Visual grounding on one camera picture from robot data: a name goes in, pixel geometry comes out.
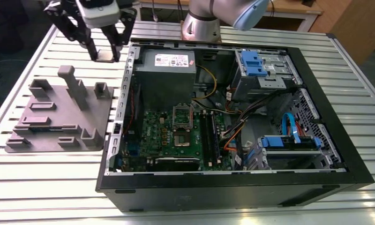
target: motherboard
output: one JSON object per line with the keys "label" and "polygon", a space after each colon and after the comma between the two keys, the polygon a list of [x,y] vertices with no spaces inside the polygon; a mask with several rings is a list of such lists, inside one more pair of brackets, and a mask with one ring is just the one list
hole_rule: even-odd
{"label": "motherboard", "polygon": [[172,111],[144,111],[141,130],[140,143],[128,143],[126,170],[146,171],[153,163],[197,166],[199,171],[231,170],[229,153],[219,146],[225,130],[223,114],[193,112],[185,105]]}

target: sticker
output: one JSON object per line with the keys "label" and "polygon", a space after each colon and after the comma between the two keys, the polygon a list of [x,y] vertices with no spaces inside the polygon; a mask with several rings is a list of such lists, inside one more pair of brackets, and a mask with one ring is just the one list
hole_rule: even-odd
{"label": "sticker", "polygon": [[273,66],[265,66],[265,65],[264,65],[264,69],[275,70]]}
{"label": "sticker", "polygon": [[252,142],[251,142],[251,141],[247,141],[244,147],[245,147],[245,148],[249,148],[251,146],[252,146]]}
{"label": "sticker", "polygon": [[156,67],[188,67],[188,55],[156,54]]}
{"label": "sticker", "polygon": [[232,93],[227,92],[227,100],[231,101],[232,100]]}
{"label": "sticker", "polygon": [[240,159],[239,155],[235,155],[235,161],[237,162],[239,165],[241,164],[241,159]]}

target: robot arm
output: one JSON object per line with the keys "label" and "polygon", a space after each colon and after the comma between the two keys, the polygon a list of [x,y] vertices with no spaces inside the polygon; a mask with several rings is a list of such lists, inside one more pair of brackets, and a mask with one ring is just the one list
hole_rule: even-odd
{"label": "robot arm", "polygon": [[[128,44],[136,9],[134,0],[54,0],[44,12],[69,41],[78,41],[86,48],[90,59],[97,62],[118,62],[120,50]],[[187,40],[216,42],[220,37],[219,20],[239,30],[248,30],[260,20],[269,0],[191,0],[183,24]],[[125,28],[118,34],[114,24],[121,21]],[[100,28],[110,51],[96,50],[90,29]]]}
{"label": "robot arm", "polygon": [[189,0],[183,24],[185,40],[219,40],[219,20],[237,30],[251,29],[260,20],[269,0]]}
{"label": "robot arm", "polygon": [[[118,0],[118,2],[116,0],[60,0],[52,1],[44,12],[65,38],[69,41],[78,41],[86,48],[93,61],[118,62],[118,52],[122,45],[128,44],[137,14],[132,3],[133,0]],[[114,27],[118,20],[125,26],[121,34]],[[94,41],[90,38],[93,28],[101,29],[109,41],[110,52],[96,50]]]}

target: slotted metal worktable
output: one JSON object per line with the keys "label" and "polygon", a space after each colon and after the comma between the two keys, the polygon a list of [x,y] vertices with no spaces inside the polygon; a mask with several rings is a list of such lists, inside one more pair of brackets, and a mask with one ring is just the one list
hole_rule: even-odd
{"label": "slotted metal worktable", "polygon": [[[109,49],[104,35],[98,30],[92,32],[97,48]],[[180,25],[137,22],[133,36],[180,39]],[[340,44],[324,34],[275,30],[241,32],[227,27],[221,29],[221,40],[300,48],[375,179],[375,89]],[[65,85],[57,77],[57,68],[60,65],[73,65],[76,77],[82,79],[85,86],[106,82],[116,88],[112,103],[116,107],[126,47],[121,53],[120,63],[92,62],[77,42],[69,42],[57,29],[50,28],[0,108],[0,222],[40,224],[53,221],[56,224],[101,225],[375,224],[375,184],[332,195],[304,207],[122,214],[105,196],[94,191],[101,152],[8,154],[4,151],[5,141],[29,99],[32,79],[44,78],[52,85]],[[113,117],[114,108],[110,110],[108,130]]]}

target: open computer tower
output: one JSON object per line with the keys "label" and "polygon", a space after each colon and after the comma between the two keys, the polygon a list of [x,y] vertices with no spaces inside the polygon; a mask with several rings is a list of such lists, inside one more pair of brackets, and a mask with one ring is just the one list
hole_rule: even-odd
{"label": "open computer tower", "polygon": [[96,191],[121,211],[300,206],[373,183],[297,48],[133,39]]}

